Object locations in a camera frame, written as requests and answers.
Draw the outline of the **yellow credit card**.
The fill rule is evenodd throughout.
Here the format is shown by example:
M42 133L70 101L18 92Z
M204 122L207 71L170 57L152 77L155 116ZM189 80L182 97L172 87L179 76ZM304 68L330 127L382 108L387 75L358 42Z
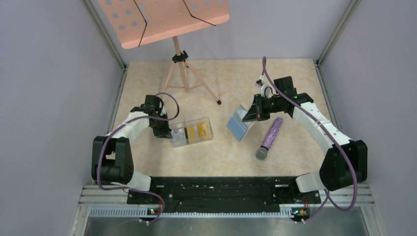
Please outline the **yellow credit card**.
M184 133L188 144L196 144L213 139L211 126L208 122L188 126L185 128Z

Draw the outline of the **clear plastic card box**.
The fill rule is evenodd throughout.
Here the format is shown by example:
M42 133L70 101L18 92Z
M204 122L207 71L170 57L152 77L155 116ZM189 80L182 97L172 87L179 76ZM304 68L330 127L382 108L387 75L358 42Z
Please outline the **clear plastic card box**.
M170 129L172 135L170 143L174 148L213 139L213 131L208 117L170 124Z

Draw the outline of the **purple glitter microphone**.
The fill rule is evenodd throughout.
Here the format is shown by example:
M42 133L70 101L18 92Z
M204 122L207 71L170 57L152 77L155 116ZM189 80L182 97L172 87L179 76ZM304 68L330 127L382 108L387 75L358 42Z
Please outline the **purple glitter microphone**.
M276 118L269 128L262 144L257 149L255 156L257 159L264 160L268 156L268 152L271 149L280 129L284 123L283 118Z

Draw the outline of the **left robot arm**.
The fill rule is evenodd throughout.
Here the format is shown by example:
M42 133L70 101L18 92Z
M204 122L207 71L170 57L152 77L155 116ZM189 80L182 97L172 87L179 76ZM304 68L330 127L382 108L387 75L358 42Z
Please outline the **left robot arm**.
M158 191L151 186L151 177L134 168L131 146L141 132L151 128L156 138L170 139L171 129L163 100L147 95L142 105L131 109L127 118L105 136L92 143L91 176L97 183L111 183L139 190L145 203L157 199Z

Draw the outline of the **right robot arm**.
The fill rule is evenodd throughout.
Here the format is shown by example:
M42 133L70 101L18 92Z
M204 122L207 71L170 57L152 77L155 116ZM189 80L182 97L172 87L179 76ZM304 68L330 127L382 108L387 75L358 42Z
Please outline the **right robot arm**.
M354 184L350 166L358 183L367 180L367 145L362 140L354 141L339 131L318 109L306 93L298 93L292 77L274 80L274 85L283 94L266 97L254 95L244 122L263 121L272 113L284 112L301 124L323 151L325 158L319 170L292 180L288 189L289 198L301 203L308 192L327 189L335 191Z

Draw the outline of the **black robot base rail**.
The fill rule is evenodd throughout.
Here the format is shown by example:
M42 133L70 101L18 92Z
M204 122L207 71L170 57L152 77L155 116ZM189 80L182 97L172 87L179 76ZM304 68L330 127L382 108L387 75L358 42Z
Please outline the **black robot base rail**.
M156 196L128 192L129 205L165 204L164 213L274 213L284 204L319 204L319 192L299 193L295 177L152 177Z

